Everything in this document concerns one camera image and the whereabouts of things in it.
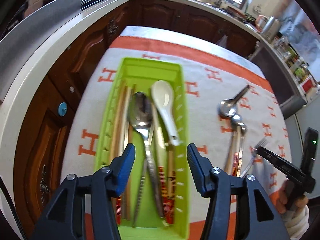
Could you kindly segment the white right sleeve forearm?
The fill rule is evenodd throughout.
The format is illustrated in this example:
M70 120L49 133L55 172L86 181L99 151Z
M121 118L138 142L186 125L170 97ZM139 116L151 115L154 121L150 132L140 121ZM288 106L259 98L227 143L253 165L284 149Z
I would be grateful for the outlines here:
M290 239L300 239L309 228L309 208L304 208L295 217L284 220Z

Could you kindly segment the right hand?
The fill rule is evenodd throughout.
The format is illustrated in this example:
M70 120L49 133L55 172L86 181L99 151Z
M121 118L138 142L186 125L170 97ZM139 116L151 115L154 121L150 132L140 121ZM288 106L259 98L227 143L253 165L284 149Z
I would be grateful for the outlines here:
M308 204L308 201L309 199L305 195L295 200L295 206L297 207L295 216L298 216L302 212L304 207L306 207L306 205ZM285 189L282 187L279 191L279 197L276 201L276 209L281 215L283 215L287 211L285 207L287 202L288 202L288 196L287 196L287 193L285 192Z

